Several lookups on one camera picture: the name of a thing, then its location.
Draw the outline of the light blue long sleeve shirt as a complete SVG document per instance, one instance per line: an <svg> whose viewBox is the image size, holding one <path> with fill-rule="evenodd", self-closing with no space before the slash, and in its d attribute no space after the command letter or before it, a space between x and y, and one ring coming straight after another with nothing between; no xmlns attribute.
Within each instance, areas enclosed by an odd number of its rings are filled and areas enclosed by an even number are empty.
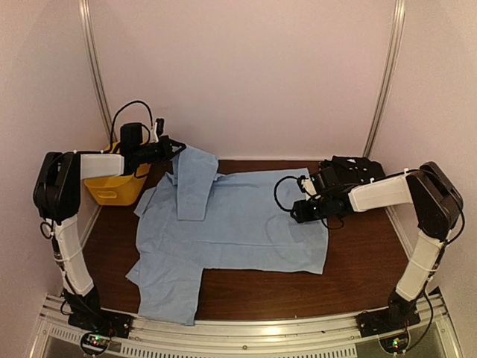
<svg viewBox="0 0 477 358"><path fill-rule="evenodd" d="M301 198L295 179L308 173L223 175L216 156L194 147L180 153L134 211L139 260L127 278L139 288L139 314L193 324L206 269L321 274L328 230L320 222L299 224L277 206Z"/></svg>

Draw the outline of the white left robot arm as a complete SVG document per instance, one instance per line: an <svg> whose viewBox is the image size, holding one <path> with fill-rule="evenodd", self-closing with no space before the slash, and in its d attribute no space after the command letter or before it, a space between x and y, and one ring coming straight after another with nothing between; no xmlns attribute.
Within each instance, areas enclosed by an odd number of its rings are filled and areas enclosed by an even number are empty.
<svg viewBox="0 0 477 358"><path fill-rule="evenodd" d="M78 310L79 320L91 331L107 325L98 290L83 258L78 235L81 184L84 180L134 175L145 164L163 163L186 149L186 144L163 133L158 119L142 137L143 125L133 122L121 127L121 139L101 151L48 152L42 162L33 200L42 223L42 235L51 240L54 259L62 278L68 304Z"/></svg>

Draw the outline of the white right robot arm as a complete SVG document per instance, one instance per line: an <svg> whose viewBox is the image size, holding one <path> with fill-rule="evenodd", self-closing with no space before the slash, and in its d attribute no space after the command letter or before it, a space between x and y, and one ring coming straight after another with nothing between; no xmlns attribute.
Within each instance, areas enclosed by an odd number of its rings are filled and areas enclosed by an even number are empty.
<svg viewBox="0 0 477 358"><path fill-rule="evenodd" d="M452 230L463 220L463 198L439 165L429 161L417 169L387 175L366 157L333 157L297 185L305 197L288 209L298 223L342 219L354 213L401 204L413 206L418 239L409 263L388 299L382 323L399 328L411 316L416 300L440 265Z"/></svg>

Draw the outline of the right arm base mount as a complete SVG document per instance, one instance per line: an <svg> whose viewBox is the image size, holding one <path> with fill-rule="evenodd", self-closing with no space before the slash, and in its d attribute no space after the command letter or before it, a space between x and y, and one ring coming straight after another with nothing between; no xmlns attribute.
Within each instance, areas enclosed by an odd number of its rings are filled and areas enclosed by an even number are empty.
<svg viewBox="0 0 477 358"><path fill-rule="evenodd" d="M362 312L356 316L356 323L362 338L404 330L421 322L418 313L410 312L401 318L392 318L388 308L372 312Z"/></svg>

